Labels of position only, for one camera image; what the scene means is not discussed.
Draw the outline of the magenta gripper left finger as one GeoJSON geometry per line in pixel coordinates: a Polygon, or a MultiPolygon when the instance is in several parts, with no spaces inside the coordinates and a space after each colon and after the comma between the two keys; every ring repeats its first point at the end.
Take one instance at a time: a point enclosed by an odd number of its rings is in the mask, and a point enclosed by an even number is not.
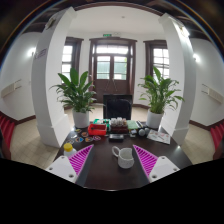
{"type": "Polygon", "coordinates": [[[84,168],[92,148],[93,145],[89,145],[69,157],[62,155],[47,167],[46,171],[75,183],[84,168]]]}

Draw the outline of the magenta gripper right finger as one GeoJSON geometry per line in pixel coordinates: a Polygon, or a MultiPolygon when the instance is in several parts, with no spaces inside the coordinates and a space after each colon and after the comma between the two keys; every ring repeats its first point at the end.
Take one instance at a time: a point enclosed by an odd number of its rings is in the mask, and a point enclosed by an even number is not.
{"type": "Polygon", "coordinates": [[[134,149],[150,183],[179,171],[179,168],[166,156],[157,157],[137,145],[134,145],[134,149]]]}

